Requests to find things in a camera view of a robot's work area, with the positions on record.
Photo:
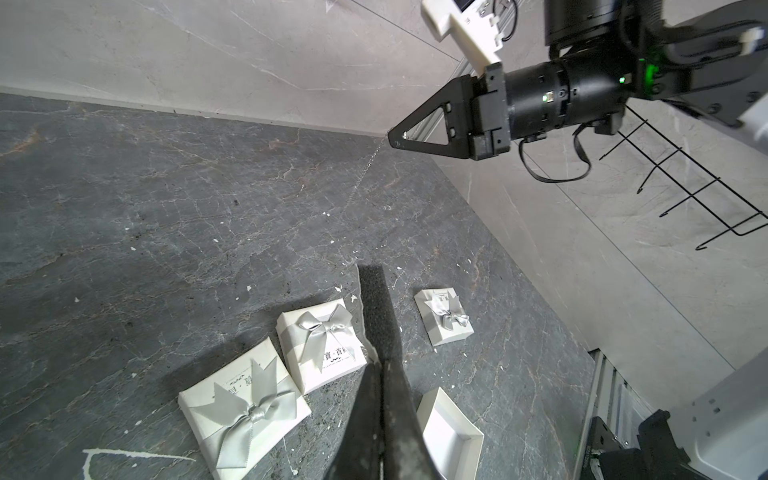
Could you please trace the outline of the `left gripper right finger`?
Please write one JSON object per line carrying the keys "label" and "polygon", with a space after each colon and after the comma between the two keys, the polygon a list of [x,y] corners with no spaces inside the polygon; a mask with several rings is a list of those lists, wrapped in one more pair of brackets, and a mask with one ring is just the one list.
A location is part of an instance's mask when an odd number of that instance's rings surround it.
{"label": "left gripper right finger", "polygon": [[381,377],[380,461],[385,479],[438,479],[426,448],[404,363],[401,332],[381,265],[358,267],[365,336]]}

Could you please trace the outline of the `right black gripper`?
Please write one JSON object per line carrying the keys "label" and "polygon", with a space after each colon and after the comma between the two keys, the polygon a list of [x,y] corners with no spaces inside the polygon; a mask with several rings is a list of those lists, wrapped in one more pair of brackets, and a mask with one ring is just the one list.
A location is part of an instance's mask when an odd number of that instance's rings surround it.
{"label": "right black gripper", "polygon": [[[428,130],[440,124],[445,141],[428,141]],[[487,66],[480,77],[451,79],[393,127],[388,141],[399,150],[476,161],[508,152],[512,139],[502,63]]]}

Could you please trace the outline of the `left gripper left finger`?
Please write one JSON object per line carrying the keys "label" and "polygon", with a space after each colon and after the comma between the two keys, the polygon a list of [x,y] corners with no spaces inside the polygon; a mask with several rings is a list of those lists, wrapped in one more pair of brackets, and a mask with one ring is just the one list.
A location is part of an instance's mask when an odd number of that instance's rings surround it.
{"label": "left gripper left finger", "polygon": [[364,369],[345,433],[325,479],[380,478],[382,407],[381,368],[369,364]]}

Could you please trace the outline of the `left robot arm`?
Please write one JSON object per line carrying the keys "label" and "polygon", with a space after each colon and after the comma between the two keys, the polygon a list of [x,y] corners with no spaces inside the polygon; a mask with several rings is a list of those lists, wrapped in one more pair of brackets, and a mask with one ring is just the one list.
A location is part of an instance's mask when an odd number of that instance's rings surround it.
{"label": "left robot arm", "polygon": [[[372,362],[364,370],[329,479],[472,479],[483,433],[441,389],[414,405],[383,269],[358,267]],[[621,399],[589,410],[577,450],[578,479],[763,479],[767,475],[767,357],[759,354],[715,387],[658,410],[621,438]]]}

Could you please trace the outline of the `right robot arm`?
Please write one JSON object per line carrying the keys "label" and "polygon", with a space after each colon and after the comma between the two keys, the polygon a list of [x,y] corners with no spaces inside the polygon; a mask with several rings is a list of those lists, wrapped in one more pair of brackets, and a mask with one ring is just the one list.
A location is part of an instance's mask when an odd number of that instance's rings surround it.
{"label": "right robot arm", "polygon": [[392,147],[484,160],[513,142],[616,134],[628,100],[663,102],[767,147],[767,5],[736,1],[670,26],[659,1],[548,1],[546,62],[450,80],[392,128]]}

